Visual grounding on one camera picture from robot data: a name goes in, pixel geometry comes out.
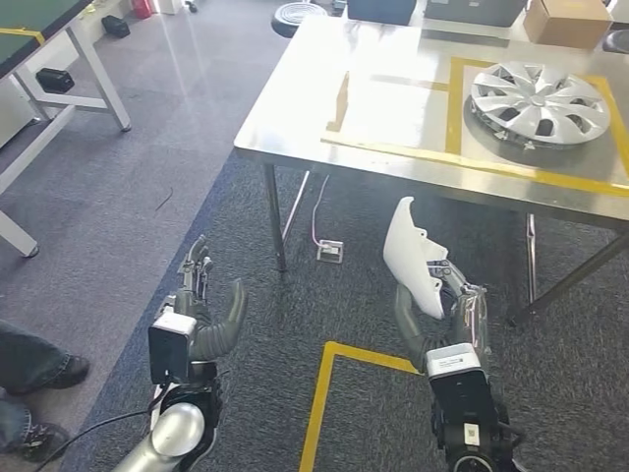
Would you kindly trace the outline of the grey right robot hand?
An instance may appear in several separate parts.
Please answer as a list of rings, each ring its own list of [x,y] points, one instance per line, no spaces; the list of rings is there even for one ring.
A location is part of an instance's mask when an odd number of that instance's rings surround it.
[[[419,296],[397,282],[394,302],[396,324],[410,362],[427,373],[434,349],[446,357],[459,353],[459,344],[469,344],[480,368],[487,372],[492,350],[489,344],[486,290],[471,283],[447,260],[427,263],[428,278]]]

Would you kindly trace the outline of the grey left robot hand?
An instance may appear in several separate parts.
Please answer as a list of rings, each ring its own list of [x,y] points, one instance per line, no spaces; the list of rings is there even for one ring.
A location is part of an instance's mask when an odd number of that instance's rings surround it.
[[[242,279],[236,278],[231,283],[232,305],[227,317],[212,324],[207,300],[213,267],[208,240],[202,234],[192,245],[179,270],[183,281],[175,292],[174,311],[197,323],[189,349],[193,361],[210,362],[229,354],[238,343],[247,312],[247,290]]]

